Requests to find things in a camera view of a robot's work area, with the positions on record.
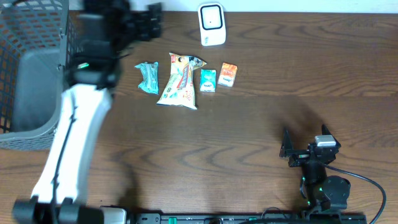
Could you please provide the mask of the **orange tissue pack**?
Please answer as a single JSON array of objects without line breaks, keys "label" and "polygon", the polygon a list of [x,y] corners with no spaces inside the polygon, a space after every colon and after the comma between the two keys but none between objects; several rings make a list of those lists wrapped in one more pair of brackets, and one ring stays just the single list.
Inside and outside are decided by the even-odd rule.
[{"label": "orange tissue pack", "polygon": [[232,87],[236,78],[238,67],[233,64],[223,63],[218,78],[218,84]]}]

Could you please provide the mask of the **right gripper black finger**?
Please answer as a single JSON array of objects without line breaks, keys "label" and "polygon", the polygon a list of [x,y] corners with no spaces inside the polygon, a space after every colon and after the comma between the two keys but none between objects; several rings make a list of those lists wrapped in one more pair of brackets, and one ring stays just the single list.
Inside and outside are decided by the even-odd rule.
[{"label": "right gripper black finger", "polygon": [[294,153],[294,147],[288,130],[284,129],[283,140],[280,147],[279,157],[290,157]]},{"label": "right gripper black finger", "polygon": [[331,132],[329,131],[329,129],[327,128],[327,126],[325,124],[322,125],[322,134],[323,135],[331,135]]}]

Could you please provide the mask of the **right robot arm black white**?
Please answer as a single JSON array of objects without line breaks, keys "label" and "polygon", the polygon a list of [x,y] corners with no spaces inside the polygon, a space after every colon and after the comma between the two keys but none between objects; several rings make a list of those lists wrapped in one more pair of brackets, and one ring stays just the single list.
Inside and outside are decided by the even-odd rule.
[{"label": "right robot arm black white", "polygon": [[326,166],[336,159],[340,147],[325,125],[322,125],[321,135],[315,136],[306,149],[294,149],[289,132],[284,130],[279,156],[289,159],[289,167],[301,168],[300,193],[308,202],[302,215],[306,218],[314,214],[338,213],[347,208],[350,182],[326,173]]}]

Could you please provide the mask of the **teal wipes pack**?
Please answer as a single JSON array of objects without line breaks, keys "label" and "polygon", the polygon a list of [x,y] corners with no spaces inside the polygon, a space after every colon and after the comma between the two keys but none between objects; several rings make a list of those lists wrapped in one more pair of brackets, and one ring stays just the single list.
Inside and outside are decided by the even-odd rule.
[{"label": "teal wipes pack", "polygon": [[140,63],[135,68],[141,71],[143,80],[138,85],[138,88],[146,93],[159,94],[159,80],[158,80],[159,63]]}]

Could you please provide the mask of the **teal tissue pack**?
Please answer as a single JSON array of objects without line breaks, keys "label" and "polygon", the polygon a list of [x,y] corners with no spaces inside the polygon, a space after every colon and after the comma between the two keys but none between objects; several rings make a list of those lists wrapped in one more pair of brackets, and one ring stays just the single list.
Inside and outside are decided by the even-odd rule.
[{"label": "teal tissue pack", "polygon": [[200,76],[200,91],[214,93],[216,91],[216,70],[202,69]]}]

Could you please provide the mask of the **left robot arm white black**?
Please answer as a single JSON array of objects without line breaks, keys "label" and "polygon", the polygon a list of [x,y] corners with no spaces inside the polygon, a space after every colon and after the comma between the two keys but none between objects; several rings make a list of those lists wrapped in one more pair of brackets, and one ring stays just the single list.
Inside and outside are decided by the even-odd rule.
[{"label": "left robot arm white black", "polygon": [[29,200],[17,200],[18,223],[130,223],[125,208],[86,205],[87,178],[103,121],[119,83],[123,52],[161,35],[162,5],[134,12],[128,1],[85,1],[79,51],[64,71],[67,88],[43,172]]}]

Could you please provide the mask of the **yellow wet wipes pack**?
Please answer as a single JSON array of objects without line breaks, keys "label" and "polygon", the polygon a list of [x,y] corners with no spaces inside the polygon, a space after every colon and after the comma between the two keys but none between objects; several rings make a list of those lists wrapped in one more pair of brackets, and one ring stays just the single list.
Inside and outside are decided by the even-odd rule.
[{"label": "yellow wet wipes pack", "polygon": [[197,110],[195,104],[194,71],[206,65],[206,62],[191,55],[170,55],[170,78],[162,92],[158,105],[183,106]]}]

